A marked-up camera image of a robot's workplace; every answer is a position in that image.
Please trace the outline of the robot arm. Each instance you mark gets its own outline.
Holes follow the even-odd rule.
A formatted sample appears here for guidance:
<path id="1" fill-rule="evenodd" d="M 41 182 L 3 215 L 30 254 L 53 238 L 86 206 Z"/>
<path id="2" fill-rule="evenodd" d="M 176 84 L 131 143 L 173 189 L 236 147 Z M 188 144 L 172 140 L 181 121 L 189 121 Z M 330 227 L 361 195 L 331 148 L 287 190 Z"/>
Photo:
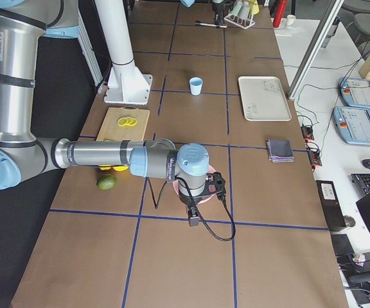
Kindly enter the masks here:
<path id="1" fill-rule="evenodd" d="M 187 8 L 192 6 L 195 3 L 195 0 L 180 0 L 180 2 Z M 224 21 L 224 7 L 226 0 L 212 0 L 208 1 L 211 3 L 212 9 L 214 11 L 214 24 L 219 26 Z"/>
<path id="2" fill-rule="evenodd" d="M 77 1 L 0 1 L 0 190 L 52 169 L 127 166 L 136 176 L 178 181 L 179 198 L 195 226 L 197 203 L 209 194 L 209 155 L 191 143 L 81 142 L 36 138 L 31 132 L 37 45 L 41 36 L 75 38 Z"/>

